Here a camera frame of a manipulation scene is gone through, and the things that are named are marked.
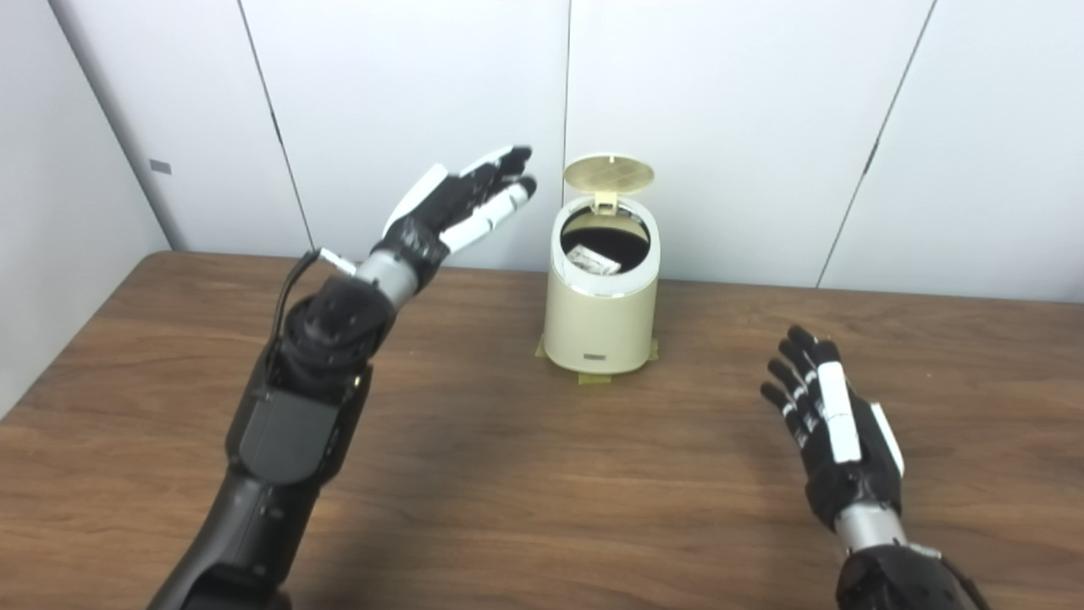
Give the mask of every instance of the open lid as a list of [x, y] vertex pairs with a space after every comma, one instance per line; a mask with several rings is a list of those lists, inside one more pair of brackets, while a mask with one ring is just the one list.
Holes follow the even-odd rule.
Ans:
[[643, 190], [655, 180], [651, 166], [631, 156], [602, 153], [580, 157], [565, 168], [565, 181], [578, 191], [592, 193], [595, 213], [617, 213], [617, 195]]

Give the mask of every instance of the beige trash can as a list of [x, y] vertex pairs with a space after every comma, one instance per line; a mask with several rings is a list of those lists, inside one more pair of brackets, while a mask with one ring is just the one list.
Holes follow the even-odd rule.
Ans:
[[623, 195], [654, 179], [647, 164], [617, 154], [565, 169], [565, 181], [590, 194], [560, 209], [551, 236], [543, 348], [557, 366], [611, 375], [650, 356], [659, 230], [647, 208]]

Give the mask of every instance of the robotic arm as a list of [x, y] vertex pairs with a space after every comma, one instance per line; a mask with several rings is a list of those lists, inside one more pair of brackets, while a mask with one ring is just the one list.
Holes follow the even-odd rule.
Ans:
[[[188, 553], [150, 610], [288, 610], [279, 590], [320, 489], [338, 473], [396, 315], [452, 252], [483, 237], [534, 194], [531, 150], [508, 146], [457, 174], [437, 165], [396, 207], [360, 264], [306, 254], [283, 286], [271, 338], [225, 439], [225, 479]], [[318, 258], [344, 271], [283, 314]]]
[[956, 582], [979, 610], [979, 589], [941, 553], [907, 540], [900, 522], [903, 456], [877, 403], [843, 375], [839, 350], [791, 327], [779, 343], [790, 363], [767, 369], [786, 389], [761, 386], [783, 415], [805, 466], [813, 515], [847, 549], [836, 587], [840, 610], [963, 610]]

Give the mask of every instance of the white wall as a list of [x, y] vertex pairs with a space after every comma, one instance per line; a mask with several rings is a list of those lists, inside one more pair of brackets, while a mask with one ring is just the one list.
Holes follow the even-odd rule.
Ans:
[[663, 276], [812, 286], [929, 4], [573, 0], [567, 157], [655, 167]]
[[542, 269], [560, 203], [568, 0], [244, 2], [313, 241], [369, 255], [434, 163], [531, 144], [529, 207], [449, 261]]
[[1084, 4], [938, 4], [822, 285], [1084, 301]]
[[939, 3], [862, 181], [930, 0], [52, 1], [182, 248], [307, 247], [292, 167], [360, 258], [431, 163], [524, 142], [535, 200], [452, 263], [544, 268], [602, 150], [657, 169], [664, 276], [1084, 300], [1074, 2]]
[[49, 4], [0, 2], [0, 416], [166, 241]]
[[175, 245], [310, 247], [236, 2], [52, 3]]

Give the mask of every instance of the black wire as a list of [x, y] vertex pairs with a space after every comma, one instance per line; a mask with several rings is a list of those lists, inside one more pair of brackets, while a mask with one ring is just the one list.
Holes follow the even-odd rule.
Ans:
[[297, 278], [301, 276], [301, 273], [306, 271], [317, 259], [320, 258], [320, 252], [315, 249], [310, 249], [301, 256], [294, 268], [291, 269], [289, 274], [286, 275], [286, 282], [282, 284], [282, 291], [279, 294], [279, 302], [274, 308], [274, 322], [271, 323], [271, 341], [279, 339], [282, 335], [282, 319], [286, 311], [286, 299], [289, 298], [289, 290], [297, 283]]
[[978, 608], [979, 610], [993, 610], [990, 607], [990, 605], [986, 603], [986, 600], [985, 598], [982, 597], [982, 594], [979, 593], [979, 586], [975, 584], [975, 581], [964, 575], [964, 572], [962, 572], [959, 568], [956, 567], [955, 563], [949, 561], [947, 559], [944, 558], [944, 556], [942, 556], [941, 564], [944, 566], [946, 570], [952, 572], [952, 575], [955, 576], [956, 580], [959, 582], [960, 588], [963, 588], [964, 593], [966, 593], [967, 596], [971, 598], [971, 603], [973, 603], [976, 608]]

